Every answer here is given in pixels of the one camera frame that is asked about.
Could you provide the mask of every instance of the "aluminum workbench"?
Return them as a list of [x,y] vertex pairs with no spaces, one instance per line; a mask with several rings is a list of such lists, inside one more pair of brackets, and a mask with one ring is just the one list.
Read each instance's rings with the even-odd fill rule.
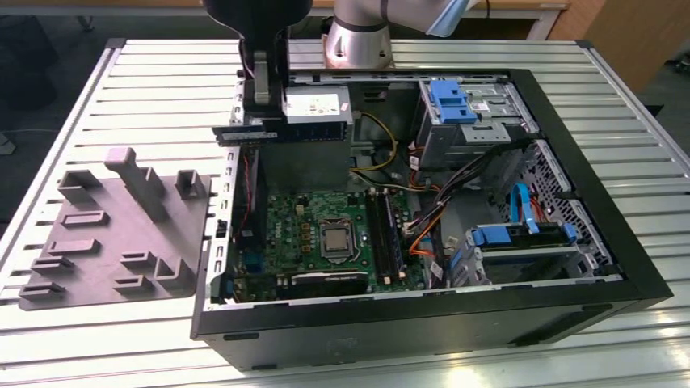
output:
[[[572,42],[398,40],[395,65],[532,70],[670,282],[675,296],[652,310],[547,346],[245,375],[188,339],[192,297],[20,310],[17,293],[57,215],[65,170],[113,177],[103,166],[111,146],[131,146],[140,166],[159,175],[221,170],[209,127],[227,124],[235,103],[236,41],[112,43],[0,242],[0,385],[690,386],[690,161],[596,51]],[[291,61],[293,68],[321,67],[321,42],[293,42]]]

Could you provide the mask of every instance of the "black cable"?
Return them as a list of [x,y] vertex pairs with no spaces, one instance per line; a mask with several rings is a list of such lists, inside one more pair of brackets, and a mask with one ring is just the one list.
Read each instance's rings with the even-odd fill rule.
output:
[[446,207],[446,204],[451,199],[455,190],[462,188],[467,182],[470,182],[480,175],[495,156],[506,151],[524,148],[531,143],[531,141],[531,138],[526,138],[510,144],[494,145],[479,157],[476,157],[458,171],[455,171],[455,174],[452,174],[452,177],[447,180],[434,198],[432,207],[426,212],[423,212],[422,217],[412,220],[408,228],[420,225],[424,220],[431,219],[436,212]]

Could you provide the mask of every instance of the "wire bundle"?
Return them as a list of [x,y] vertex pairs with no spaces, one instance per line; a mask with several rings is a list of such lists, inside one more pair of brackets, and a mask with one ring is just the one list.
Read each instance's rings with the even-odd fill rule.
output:
[[369,166],[369,167],[355,167],[355,168],[351,168],[349,169],[351,173],[353,175],[356,175],[364,182],[367,182],[372,186],[380,186],[382,188],[396,188],[399,190],[404,190],[404,191],[408,191],[408,192],[427,192],[428,190],[426,189],[426,187],[416,185],[412,182],[412,179],[410,181],[410,186],[404,187],[404,186],[402,186],[399,184],[395,184],[395,183],[379,182],[376,179],[372,179],[367,175],[363,174],[363,172],[379,171],[380,169],[387,167],[394,162],[395,155],[398,154],[398,140],[395,139],[392,131],[386,126],[386,124],[376,118],[376,116],[373,116],[371,113],[361,112],[361,117],[367,117],[368,119],[371,119],[373,121],[373,123],[376,123],[376,125],[386,131],[386,133],[388,134],[388,137],[390,137],[391,144],[392,144],[392,151],[390,152],[388,159],[383,163],[376,164],[375,166]]
[[407,226],[408,229],[416,228],[427,220],[430,220],[427,226],[423,228],[422,234],[418,236],[412,245],[410,246],[411,255],[434,255],[431,252],[418,250],[418,244],[422,241],[423,236],[430,232],[431,228],[434,228],[434,225],[439,222],[443,211],[446,210],[446,205],[451,200],[455,190],[480,175],[482,171],[486,169],[495,156],[508,150],[523,148],[527,146],[527,144],[530,144],[530,142],[531,139],[524,139],[523,141],[516,141],[511,144],[494,145],[488,151],[486,151],[470,163],[460,167],[458,171],[455,171],[455,174],[452,174],[451,178],[447,180],[434,198],[434,204],[431,208],[427,209],[419,215],[419,217],[415,218],[412,222],[410,222]]
[[543,213],[542,205],[539,205],[539,201],[536,200],[536,198],[530,198],[530,203],[531,207],[535,209],[536,220],[539,222],[548,221],[547,215]]
[[[420,184],[416,184],[416,180],[415,180],[416,174],[418,174],[416,170],[411,170],[410,171],[410,178],[407,180],[407,183],[410,184],[411,188],[426,189],[426,186],[423,186]],[[431,185],[431,190],[435,191],[435,192],[439,192],[440,191],[439,185],[438,184],[432,184]]]

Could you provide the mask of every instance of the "expansion slot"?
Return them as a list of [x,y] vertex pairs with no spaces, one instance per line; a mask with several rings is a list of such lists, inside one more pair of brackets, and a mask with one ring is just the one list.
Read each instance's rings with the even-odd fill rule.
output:
[[379,192],[372,189],[365,193],[365,197],[368,233],[371,234],[376,277],[388,285],[391,279],[406,277],[390,196],[387,191]]

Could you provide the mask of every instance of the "floor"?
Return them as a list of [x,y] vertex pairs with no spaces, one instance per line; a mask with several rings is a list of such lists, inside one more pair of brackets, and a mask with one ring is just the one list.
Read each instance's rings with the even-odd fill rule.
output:
[[[195,17],[108,18],[93,20],[95,30],[83,32],[73,18],[41,18],[45,32],[60,56],[49,76],[59,90],[57,99],[33,112],[10,112],[0,101],[0,131],[16,144],[10,156],[0,156],[2,189],[0,190],[0,236],[30,185],[33,176],[53,143],[65,117],[71,112],[93,65],[111,37],[139,39],[233,38],[232,32],[211,20]],[[295,37],[319,36],[317,19],[303,22],[293,29]],[[407,29],[394,30],[394,37],[407,39],[420,36]],[[659,123],[675,141],[690,153],[690,74],[676,74],[664,67],[639,95],[644,104],[663,104]]]

